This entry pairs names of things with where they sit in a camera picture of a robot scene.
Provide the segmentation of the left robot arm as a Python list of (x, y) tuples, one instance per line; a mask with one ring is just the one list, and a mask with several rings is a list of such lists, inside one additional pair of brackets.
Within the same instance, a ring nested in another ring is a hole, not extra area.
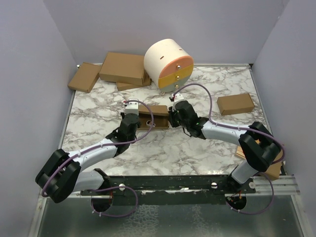
[(100, 142), (72, 152), (55, 150), (35, 178), (42, 188), (42, 196), (60, 203), (73, 192), (94, 190), (99, 195), (105, 194), (109, 189), (105, 173), (97, 169), (85, 170), (125, 152), (130, 142), (136, 139), (140, 125), (138, 115), (126, 114), (120, 126)]

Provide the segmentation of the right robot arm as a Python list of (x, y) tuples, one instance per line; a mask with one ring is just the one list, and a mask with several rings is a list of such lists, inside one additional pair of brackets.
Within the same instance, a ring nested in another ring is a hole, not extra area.
[(281, 146), (260, 122), (236, 129), (226, 124), (220, 126), (206, 117), (199, 117), (186, 100), (170, 106), (168, 114), (171, 126), (182, 127), (190, 137), (221, 140), (242, 148), (245, 160), (226, 179), (226, 187), (232, 193), (240, 192), (258, 172), (265, 172), (281, 152)]

